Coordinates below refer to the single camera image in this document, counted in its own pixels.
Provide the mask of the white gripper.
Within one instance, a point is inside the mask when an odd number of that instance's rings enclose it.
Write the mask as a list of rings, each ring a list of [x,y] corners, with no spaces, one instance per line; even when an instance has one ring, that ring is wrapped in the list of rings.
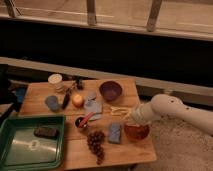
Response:
[[[157,119],[150,103],[140,104],[132,109],[132,119],[139,125],[148,125]]]

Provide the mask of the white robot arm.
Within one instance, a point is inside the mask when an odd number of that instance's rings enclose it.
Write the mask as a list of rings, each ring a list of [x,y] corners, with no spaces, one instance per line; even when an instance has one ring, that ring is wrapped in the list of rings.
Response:
[[[131,118],[140,125],[147,125],[166,115],[182,119],[213,136],[212,111],[187,106],[179,98],[166,94],[155,95],[149,102],[133,108]]]

